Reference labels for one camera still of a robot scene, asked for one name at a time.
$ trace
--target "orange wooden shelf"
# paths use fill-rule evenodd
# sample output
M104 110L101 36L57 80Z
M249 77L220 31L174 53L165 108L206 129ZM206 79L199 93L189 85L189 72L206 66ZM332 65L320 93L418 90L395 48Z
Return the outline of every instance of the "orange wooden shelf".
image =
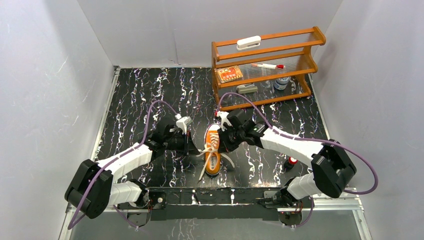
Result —
M326 37L317 26L313 28L273 33L260 36L262 40L284 38L290 36L305 35L306 41L296 42L281 46L268 47L264 49L241 51L236 53L229 53L220 55L218 52L219 47L235 45L238 39L212 42L212 87L214 91L215 100L218 103L220 100L219 90L223 88L235 87L242 84L258 83L263 81L274 80L283 77L294 77L299 83L302 90L295 94L273 94L268 99L254 100L255 105L263 105L289 99L307 97L312 94L308 84L305 81L305 74L316 73L318 67L311 56L311 47L316 45L324 45ZM275 54L265 57L249 58L239 61L232 61L220 63L231 59L246 58L260 54L270 54L287 50L299 49L299 51L289 52L284 54ZM266 69L260 67L253 67L251 63L266 63L266 64L283 64L284 69ZM229 82L221 82L217 69L226 68L238 65L243 77ZM228 106L221 106L222 111L234 110L239 108L249 107L250 105L244 100L233 102Z

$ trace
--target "small bottle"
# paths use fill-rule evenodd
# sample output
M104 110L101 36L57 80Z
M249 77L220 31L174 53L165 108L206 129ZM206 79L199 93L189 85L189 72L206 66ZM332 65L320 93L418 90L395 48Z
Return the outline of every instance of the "small bottle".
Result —
M274 81L274 88L276 90L284 90L286 89L287 84L289 84L289 82L290 82L289 76L278 78Z
M283 167L285 168L286 171L290 171L292 170L292 168L295 166L295 164L298 163L297 159L294 159L293 157L289 157L285 163L283 164Z

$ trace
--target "white wall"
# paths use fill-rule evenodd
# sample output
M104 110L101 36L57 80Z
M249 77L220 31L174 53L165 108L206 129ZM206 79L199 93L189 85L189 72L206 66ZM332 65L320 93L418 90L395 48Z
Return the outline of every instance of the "white wall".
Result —
M112 64L211 65L211 42L319 26L342 0L78 0Z
M424 235L424 2L345 0L318 48L315 94L332 138L366 156L362 197L376 240ZM360 190L373 178L359 164Z
M57 239L113 66L76 0L0 3L0 239Z

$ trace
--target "red pen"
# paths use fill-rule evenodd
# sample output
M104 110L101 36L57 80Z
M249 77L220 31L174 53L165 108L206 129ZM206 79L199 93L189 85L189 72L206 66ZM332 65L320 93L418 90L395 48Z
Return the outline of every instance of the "red pen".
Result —
M272 64L266 64L266 63L262 63L262 64L252 63L251 65L253 67L264 68L264 69L283 69L284 68L283 64L272 65Z

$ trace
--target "orange sneaker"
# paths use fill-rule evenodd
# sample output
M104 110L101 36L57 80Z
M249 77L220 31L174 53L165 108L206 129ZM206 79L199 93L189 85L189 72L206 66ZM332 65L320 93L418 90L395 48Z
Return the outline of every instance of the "orange sneaker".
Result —
M202 179L204 172L210 176L218 174L221 168L221 156L226 158L234 168L233 161L227 155L218 153L218 147L220 146L218 129L220 128L219 124L214 123L207 128L206 133L204 134L204 150L198 156L204 154L205 163L201 171L199 181Z

